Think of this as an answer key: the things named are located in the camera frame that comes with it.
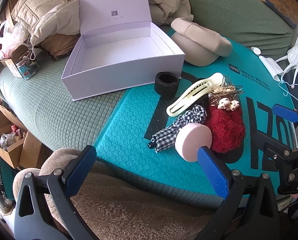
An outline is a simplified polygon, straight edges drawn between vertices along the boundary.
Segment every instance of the gingham fabric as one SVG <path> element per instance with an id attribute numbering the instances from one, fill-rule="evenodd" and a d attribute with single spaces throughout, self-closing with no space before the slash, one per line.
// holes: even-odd
<path id="1" fill-rule="evenodd" d="M 206 110 L 199 105 L 194 105 L 192 110 L 186 111 L 178 116 L 167 128 L 160 130 L 152 136 L 151 141 L 156 143 L 155 151 L 161 152 L 175 144 L 178 132 L 182 127 L 189 123 L 204 123 L 207 118 Z"/>

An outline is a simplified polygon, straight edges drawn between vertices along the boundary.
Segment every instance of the red plush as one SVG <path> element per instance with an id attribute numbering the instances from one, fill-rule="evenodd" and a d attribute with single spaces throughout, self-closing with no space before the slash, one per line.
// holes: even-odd
<path id="1" fill-rule="evenodd" d="M 241 107 L 235 111 L 209 106 L 208 119 L 204 123 L 212 132 L 210 149 L 217 153 L 227 153 L 238 148 L 245 137 Z"/>

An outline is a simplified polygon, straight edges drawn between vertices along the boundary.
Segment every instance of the open gift box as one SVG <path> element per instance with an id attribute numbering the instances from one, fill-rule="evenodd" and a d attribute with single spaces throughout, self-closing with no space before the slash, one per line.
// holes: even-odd
<path id="1" fill-rule="evenodd" d="M 12 132 L 11 126 L 15 124 L 27 131 L 27 128 L 10 111 L 0 105 L 0 137 Z M 42 143 L 29 131 L 25 138 L 16 141 L 7 150 L 0 147 L 0 157 L 14 169 L 18 166 L 35 168 L 38 162 Z"/>
<path id="2" fill-rule="evenodd" d="M 79 0 L 79 18 L 62 74 L 74 101 L 154 83 L 158 72 L 180 77 L 185 54 L 151 22 L 148 0 Z"/>

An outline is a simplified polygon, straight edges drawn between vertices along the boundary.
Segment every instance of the pink lid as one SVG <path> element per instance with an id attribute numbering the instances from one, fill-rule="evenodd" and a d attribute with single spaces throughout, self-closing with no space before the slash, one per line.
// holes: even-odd
<path id="1" fill-rule="evenodd" d="M 187 162 L 198 161 L 198 149 L 202 146 L 210 148 L 212 143 L 211 130 L 200 123 L 189 123 L 179 131 L 175 148 Z"/>

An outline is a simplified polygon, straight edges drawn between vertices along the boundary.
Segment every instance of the blue gripper pad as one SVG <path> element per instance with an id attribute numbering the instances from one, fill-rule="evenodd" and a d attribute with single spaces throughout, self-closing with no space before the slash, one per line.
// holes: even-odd
<path id="1" fill-rule="evenodd" d="M 67 197 L 77 195 L 91 167 L 94 165 L 96 157 L 96 149 L 88 145 L 76 159 L 67 164 L 63 174 L 66 186 L 65 195 Z"/>
<path id="2" fill-rule="evenodd" d="M 290 122 L 298 122 L 298 114 L 294 110 L 281 106 L 279 104 L 275 104 L 272 107 L 272 111 L 275 115 L 282 117 Z"/>
<path id="3" fill-rule="evenodd" d="M 214 154 L 207 148 L 201 147 L 198 150 L 198 163 L 206 175 L 216 195 L 224 199 L 229 194 L 229 173 L 230 170 L 225 163 L 219 164 Z"/>

